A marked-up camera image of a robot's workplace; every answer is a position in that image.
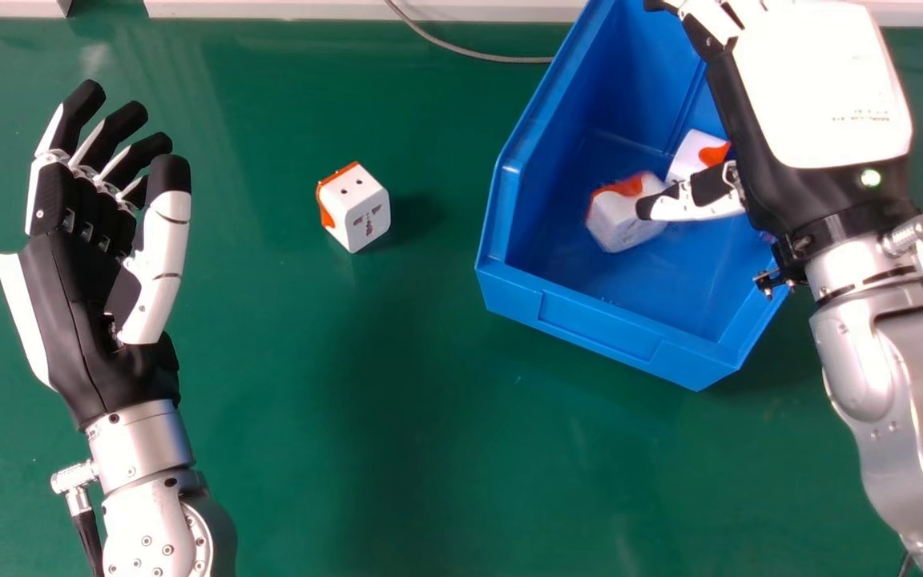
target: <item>green surface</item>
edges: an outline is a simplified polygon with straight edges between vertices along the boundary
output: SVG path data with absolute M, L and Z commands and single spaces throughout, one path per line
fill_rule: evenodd
M 565 32 L 436 29 L 523 54 Z M 889 41 L 923 204 L 923 32 Z M 541 75 L 396 22 L 149 22 L 112 4 L 0 22 L 0 251 L 22 246 L 26 165 L 59 99 L 87 76 L 113 106 L 142 99 L 195 168 L 169 329 L 242 576 L 895 575 L 806 296 L 700 394 L 484 310 L 492 165 Z M 391 232 L 355 256 L 312 194 L 352 160 L 394 201 Z M 0 575 L 87 574 L 48 488 L 86 456 L 0 295 Z

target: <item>blue plastic container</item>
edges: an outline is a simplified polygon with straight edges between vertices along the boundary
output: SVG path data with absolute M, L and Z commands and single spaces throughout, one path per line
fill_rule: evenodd
M 743 365 L 785 298 L 746 216 L 670 224 L 611 255 L 583 218 L 597 187 L 664 177 L 686 131 L 724 135 L 680 22 L 590 0 L 503 148 L 476 271 L 489 310 L 702 390 Z

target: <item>robotic hand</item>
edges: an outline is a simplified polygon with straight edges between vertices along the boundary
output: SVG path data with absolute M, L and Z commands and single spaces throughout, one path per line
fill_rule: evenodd
M 78 147 L 105 99 L 87 80 L 56 109 L 30 165 L 28 242 L 0 253 L 30 368 L 62 395 L 91 446 L 91 459 L 52 475 L 52 490 L 66 495 L 93 575 L 233 576 L 234 526 L 191 468 L 179 366 L 163 331 L 183 273 L 191 169 L 161 132 L 113 155 L 147 122 L 137 102 Z M 149 163 L 150 175 L 136 178 Z M 94 481 L 105 547 L 87 493 Z
M 923 570 L 923 212 L 908 195 L 911 116 L 878 26 L 827 0 L 645 0 L 677 14 L 737 160 L 657 197 L 644 219 L 745 211 L 777 271 L 808 284 L 836 412 L 869 501 Z

